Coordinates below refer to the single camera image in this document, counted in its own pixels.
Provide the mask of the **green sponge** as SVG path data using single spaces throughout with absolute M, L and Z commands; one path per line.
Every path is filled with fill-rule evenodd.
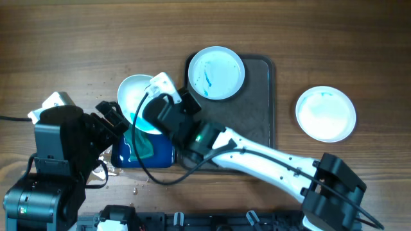
M 149 158 L 153 156 L 153 145 L 147 138 L 146 134 L 141 130 L 135 129 L 135 144 L 137 149 L 137 154 L 141 159 Z M 129 152 L 130 157 L 129 161 L 137 161 L 137 155 L 132 147 L 132 125 L 129 126 L 129 129 L 124 133 L 124 144 L 125 150 Z

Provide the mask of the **small white plate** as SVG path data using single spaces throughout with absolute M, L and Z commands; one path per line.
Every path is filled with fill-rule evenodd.
M 206 99 L 228 99 L 241 89 L 244 81 L 245 65 L 229 48 L 207 47 L 189 61 L 188 82 Z

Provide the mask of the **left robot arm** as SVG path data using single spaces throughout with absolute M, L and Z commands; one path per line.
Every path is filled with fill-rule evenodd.
M 92 171 L 106 164 L 99 156 L 128 130 L 119 105 L 102 101 L 97 112 L 64 105 L 40 113 L 36 153 L 25 173 L 4 196 L 6 230 L 69 230 L 86 199 Z

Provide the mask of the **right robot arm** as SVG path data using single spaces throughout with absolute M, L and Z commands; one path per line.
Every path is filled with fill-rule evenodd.
M 194 172 L 210 162 L 270 183 L 293 196 L 310 230 L 353 230 L 367 189 L 339 157 L 320 160 L 286 154 L 250 141 L 219 123 L 196 120 L 193 98 L 174 100 L 169 94 L 140 102 L 137 111 L 171 143 L 195 157 Z

